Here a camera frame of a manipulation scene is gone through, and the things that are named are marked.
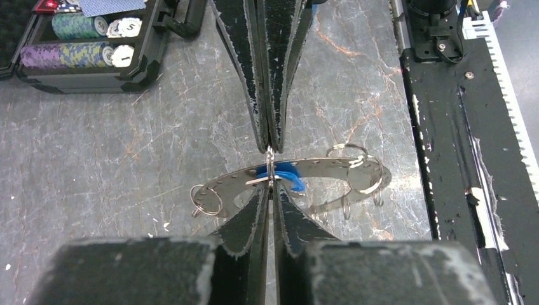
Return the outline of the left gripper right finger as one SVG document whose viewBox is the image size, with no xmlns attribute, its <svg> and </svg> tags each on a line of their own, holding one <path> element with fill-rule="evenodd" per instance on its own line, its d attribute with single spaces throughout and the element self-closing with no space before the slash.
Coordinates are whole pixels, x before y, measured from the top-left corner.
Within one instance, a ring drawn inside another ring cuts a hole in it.
<svg viewBox="0 0 539 305">
<path fill-rule="evenodd" d="M 273 187 L 279 304 L 496 304 L 474 257 L 443 241 L 341 241 Z"/>
</svg>

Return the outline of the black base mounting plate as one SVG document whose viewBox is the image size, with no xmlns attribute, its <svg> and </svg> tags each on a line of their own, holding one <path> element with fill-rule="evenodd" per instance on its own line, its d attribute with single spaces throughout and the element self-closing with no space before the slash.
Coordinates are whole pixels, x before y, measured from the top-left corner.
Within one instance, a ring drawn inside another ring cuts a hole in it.
<svg viewBox="0 0 539 305">
<path fill-rule="evenodd" d="M 538 303 L 538 202 L 485 40 L 400 61 L 432 237 L 476 259 L 498 304 Z"/>
</svg>

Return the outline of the black poker chip case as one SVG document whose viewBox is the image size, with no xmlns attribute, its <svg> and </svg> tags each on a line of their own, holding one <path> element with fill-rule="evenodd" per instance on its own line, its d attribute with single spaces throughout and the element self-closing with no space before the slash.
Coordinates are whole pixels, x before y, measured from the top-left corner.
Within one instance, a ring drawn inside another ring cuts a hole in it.
<svg viewBox="0 0 539 305">
<path fill-rule="evenodd" d="M 146 9 L 84 16 L 79 1 L 1 2 L 1 79 L 46 93 L 131 93 L 159 76 L 170 34 L 201 30 L 205 1 L 145 1 Z"/>
</svg>

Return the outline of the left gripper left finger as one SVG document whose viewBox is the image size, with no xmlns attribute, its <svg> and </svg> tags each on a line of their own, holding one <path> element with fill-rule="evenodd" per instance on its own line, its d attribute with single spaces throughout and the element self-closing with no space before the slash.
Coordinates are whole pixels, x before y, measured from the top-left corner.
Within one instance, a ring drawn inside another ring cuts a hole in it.
<svg viewBox="0 0 539 305">
<path fill-rule="evenodd" d="M 269 189 L 208 236 L 85 238 L 54 255 L 29 304 L 264 304 Z"/>
</svg>

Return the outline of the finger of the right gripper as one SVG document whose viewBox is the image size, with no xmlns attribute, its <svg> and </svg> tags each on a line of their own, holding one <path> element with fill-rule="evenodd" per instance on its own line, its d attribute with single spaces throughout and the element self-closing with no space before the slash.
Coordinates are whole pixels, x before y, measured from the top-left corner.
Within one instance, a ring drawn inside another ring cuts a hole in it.
<svg viewBox="0 0 539 305">
<path fill-rule="evenodd" d="M 257 37 L 261 58 L 262 110 L 267 144 L 281 153 L 285 144 L 287 102 L 306 38 L 315 1 L 258 1 Z"/>
<path fill-rule="evenodd" d="M 211 1 L 210 5 L 222 41 L 242 82 L 257 148 L 264 153 L 269 144 L 269 131 L 261 77 L 257 75 L 261 70 L 257 66 L 259 56 L 249 16 L 252 1 Z"/>
</svg>

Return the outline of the playing card deck blue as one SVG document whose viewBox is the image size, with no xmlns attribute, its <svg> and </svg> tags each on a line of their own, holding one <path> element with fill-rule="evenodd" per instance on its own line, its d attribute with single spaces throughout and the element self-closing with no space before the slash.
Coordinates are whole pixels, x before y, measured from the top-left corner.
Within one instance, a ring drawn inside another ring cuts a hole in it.
<svg viewBox="0 0 539 305">
<path fill-rule="evenodd" d="M 84 16 L 96 17 L 146 9 L 145 0 L 79 0 Z"/>
</svg>

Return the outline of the key with blue tag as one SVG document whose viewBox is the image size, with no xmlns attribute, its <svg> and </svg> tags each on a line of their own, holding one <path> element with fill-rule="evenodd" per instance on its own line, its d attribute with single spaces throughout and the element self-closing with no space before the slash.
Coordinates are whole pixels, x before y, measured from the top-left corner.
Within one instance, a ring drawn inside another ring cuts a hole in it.
<svg viewBox="0 0 539 305">
<path fill-rule="evenodd" d="M 295 193 L 303 193 L 306 189 L 298 169 L 291 162 L 267 163 L 254 170 L 255 177 L 248 180 L 245 185 L 266 184 L 269 190 L 278 180 L 286 180 L 291 183 L 290 190 Z"/>
</svg>

